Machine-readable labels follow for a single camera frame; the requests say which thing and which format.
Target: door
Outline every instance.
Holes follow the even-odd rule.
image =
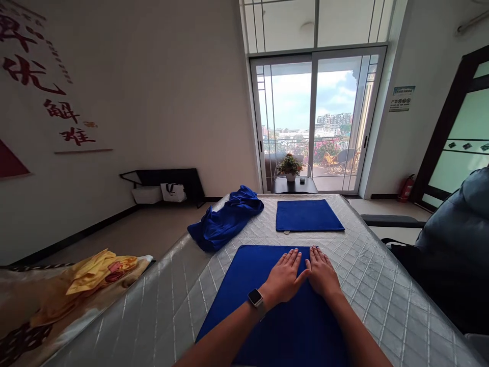
[[[489,165],[489,47],[464,57],[440,114],[413,200],[431,211]]]
[[[307,165],[311,60],[305,55],[251,61],[263,192],[271,190],[285,154]]]
[[[319,192],[356,194],[385,48],[313,54],[309,155]]]
[[[319,192],[356,194],[385,47],[252,59],[264,192],[292,153]]]

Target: building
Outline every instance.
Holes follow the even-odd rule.
[[[351,124],[351,112],[343,112],[340,114],[325,114],[318,116],[316,120],[316,133],[326,133],[326,136],[339,135],[339,127],[341,125]]]

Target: crumpled blue towel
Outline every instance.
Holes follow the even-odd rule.
[[[188,233],[205,252],[216,252],[236,236],[255,215],[265,206],[257,198],[256,192],[241,185],[232,192],[224,206],[218,212],[212,206],[199,223],[188,226]]]

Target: sliding glass door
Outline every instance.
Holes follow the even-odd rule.
[[[264,192],[285,154],[319,192],[357,193],[384,47],[253,59]]]

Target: sky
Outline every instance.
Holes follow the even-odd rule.
[[[273,109],[271,87],[273,82]],[[311,102],[311,74],[274,75],[265,77],[265,93],[260,91],[261,123],[266,126],[268,111],[268,127],[309,129]],[[327,113],[353,113],[357,81],[352,71],[330,71],[318,74],[316,120]]]

